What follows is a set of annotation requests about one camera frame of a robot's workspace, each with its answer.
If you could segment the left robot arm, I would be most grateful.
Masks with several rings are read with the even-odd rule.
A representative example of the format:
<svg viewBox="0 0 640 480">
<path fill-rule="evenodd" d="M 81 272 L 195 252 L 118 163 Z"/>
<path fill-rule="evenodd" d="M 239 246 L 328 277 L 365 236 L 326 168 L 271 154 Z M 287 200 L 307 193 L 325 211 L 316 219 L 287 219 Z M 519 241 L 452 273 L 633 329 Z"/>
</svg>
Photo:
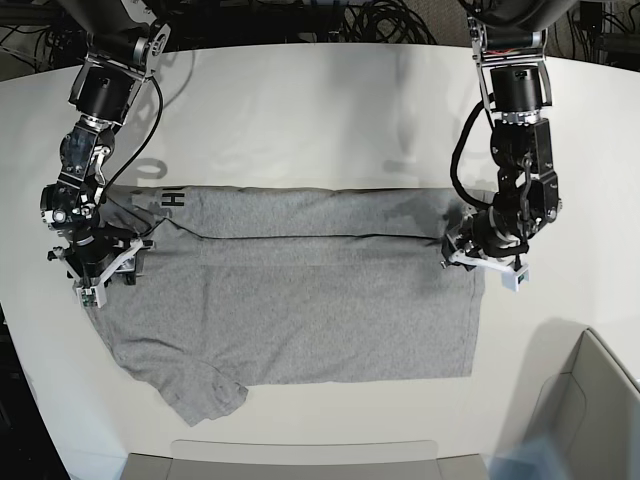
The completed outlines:
<svg viewBox="0 0 640 480">
<path fill-rule="evenodd" d="M 450 178 L 472 211 L 443 241 L 444 266 L 519 271 L 530 242 L 561 210 L 550 122 L 546 66 L 549 28 L 569 1 L 463 1 L 481 99 L 465 121 L 453 150 Z M 459 165 L 479 115 L 490 123 L 490 154 L 498 190 L 489 201 L 470 194 Z"/>
</svg>

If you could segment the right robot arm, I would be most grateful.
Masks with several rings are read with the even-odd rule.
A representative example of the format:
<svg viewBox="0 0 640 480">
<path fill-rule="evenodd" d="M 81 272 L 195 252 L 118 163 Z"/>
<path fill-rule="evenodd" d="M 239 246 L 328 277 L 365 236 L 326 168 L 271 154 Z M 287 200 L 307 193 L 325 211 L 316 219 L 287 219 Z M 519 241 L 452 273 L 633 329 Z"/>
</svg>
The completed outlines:
<svg viewBox="0 0 640 480">
<path fill-rule="evenodd" d="M 69 102 L 79 114 L 59 149 L 60 172 L 41 195 L 48 228 L 67 240 L 48 253 L 64 263 L 76 286 L 104 283 L 134 255 L 134 233 L 112 227 L 99 209 L 109 183 L 103 167 L 115 151 L 141 88 L 154 79 L 171 28 L 146 1 L 64 1 L 85 31 L 87 53 Z"/>
</svg>

